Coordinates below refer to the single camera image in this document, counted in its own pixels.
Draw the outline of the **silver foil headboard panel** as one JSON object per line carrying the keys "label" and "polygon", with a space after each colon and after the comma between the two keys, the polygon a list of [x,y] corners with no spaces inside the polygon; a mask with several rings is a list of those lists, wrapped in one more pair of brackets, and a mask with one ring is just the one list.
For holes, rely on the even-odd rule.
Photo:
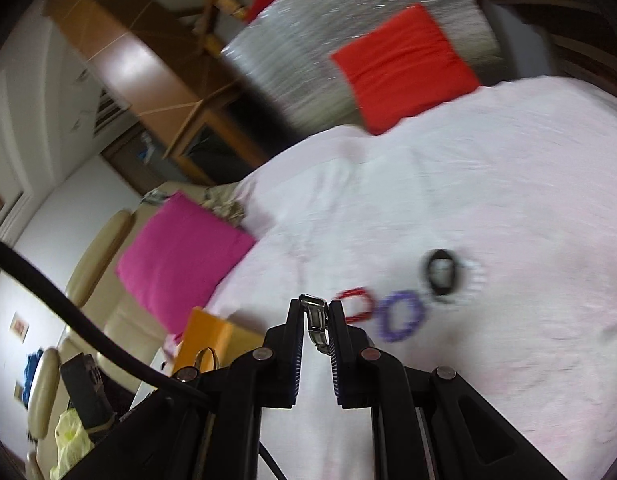
{"label": "silver foil headboard panel", "polygon": [[222,59],[299,138],[360,117],[331,54],[422,3],[484,84],[507,65],[475,0],[276,0],[223,48]]}

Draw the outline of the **wooden chair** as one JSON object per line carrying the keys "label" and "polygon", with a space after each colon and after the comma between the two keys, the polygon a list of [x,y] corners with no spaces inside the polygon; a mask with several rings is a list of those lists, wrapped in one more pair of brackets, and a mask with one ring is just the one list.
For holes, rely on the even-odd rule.
{"label": "wooden chair", "polygon": [[203,0],[202,12],[194,24],[198,49],[208,52],[214,58],[219,58],[225,47],[225,41],[215,32],[220,14],[243,23],[248,12],[248,7],[241,0]]}

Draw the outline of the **wooden cabinet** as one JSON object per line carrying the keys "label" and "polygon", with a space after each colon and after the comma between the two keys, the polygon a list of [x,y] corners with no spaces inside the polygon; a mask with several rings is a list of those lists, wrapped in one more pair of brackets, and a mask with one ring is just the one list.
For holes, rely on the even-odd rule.
{"label": "wooden cabinet", "polygon": [[126,105],[194,183],[208,174],[188,156],[211,129],[249,169],[265,152],[226,113],[237,79],[156,0],[47,0],[45,13],[118,103]]}

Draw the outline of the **dark metal bangle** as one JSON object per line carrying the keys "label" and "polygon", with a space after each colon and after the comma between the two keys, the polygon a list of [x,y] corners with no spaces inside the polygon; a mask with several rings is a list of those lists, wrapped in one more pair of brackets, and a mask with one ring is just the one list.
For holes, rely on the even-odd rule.
{"label": "dark metal bangle", "polygon": [[194,358],[194,367],[200,373],[218,370],[220,368],[220,358],[212,347],[203,348]]}

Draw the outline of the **magenta cushion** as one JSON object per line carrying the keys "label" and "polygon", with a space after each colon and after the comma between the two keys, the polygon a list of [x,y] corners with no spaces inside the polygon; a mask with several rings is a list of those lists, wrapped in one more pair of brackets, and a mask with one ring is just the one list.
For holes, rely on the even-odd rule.
{"label": "magenta cushion", "polygon": [[253,236],[177,192],[142,227],[115,273],[166,333],[180,335],[191,311],[208,304],[254,245]]}

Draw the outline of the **small framed wall picture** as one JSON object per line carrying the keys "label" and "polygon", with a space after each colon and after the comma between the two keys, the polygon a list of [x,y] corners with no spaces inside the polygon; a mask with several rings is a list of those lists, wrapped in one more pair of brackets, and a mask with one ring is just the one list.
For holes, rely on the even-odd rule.
{"label": "small framed wall picture", "polygon": [[18,337],[20,341],[24,341],[28,336],[28,329],[30,324],[22,318],[22,316],[16,312],[10,323],[10,330]]}

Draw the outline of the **black bag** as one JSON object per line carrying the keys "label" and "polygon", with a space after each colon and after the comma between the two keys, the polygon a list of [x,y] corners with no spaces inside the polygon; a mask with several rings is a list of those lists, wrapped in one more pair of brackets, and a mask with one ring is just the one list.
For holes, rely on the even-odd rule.
{"label": "black bag", "polygon": [[110,430],[116,413],[104,392],[100,370],[92,356],[77,353],[60,366],[60,374],[70,403],[86,431],[101,434]]}

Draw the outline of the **orange cardboard box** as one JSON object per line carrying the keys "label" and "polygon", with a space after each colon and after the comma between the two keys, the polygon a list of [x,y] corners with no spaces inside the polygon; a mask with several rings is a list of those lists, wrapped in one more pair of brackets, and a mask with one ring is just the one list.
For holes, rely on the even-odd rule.
{"label": "orange cardboard box", "polygon": [[212,347],[220,358],[220,367],[227,367],[243,353],[261,347],[263,341],[263,334],[195,307],[188,318],[182,344],[173,364],[173,372],[194,366],[194,358],[203,348]]}

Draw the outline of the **yellow green cloth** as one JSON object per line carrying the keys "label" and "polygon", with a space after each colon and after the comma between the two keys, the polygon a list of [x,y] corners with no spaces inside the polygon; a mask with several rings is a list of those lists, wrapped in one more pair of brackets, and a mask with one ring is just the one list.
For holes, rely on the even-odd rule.
{"label": "yellow green cloth", "polygon": [[57,463],[50,470],[51,480],[62,479],[94,448],[75,408],[69,408],[60,415],[54,430],[54,442]]}

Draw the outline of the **patterned fabric piece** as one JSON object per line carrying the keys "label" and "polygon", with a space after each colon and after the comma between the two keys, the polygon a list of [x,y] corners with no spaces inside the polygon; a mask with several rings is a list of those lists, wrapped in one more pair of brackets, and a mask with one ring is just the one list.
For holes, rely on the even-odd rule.
{"label": "patterned fabric piece", "polygon": [[202,195],[200,205],[231,226],[240,226],[246,216],[242,205],[235,199],[237,183],[212,186]]}

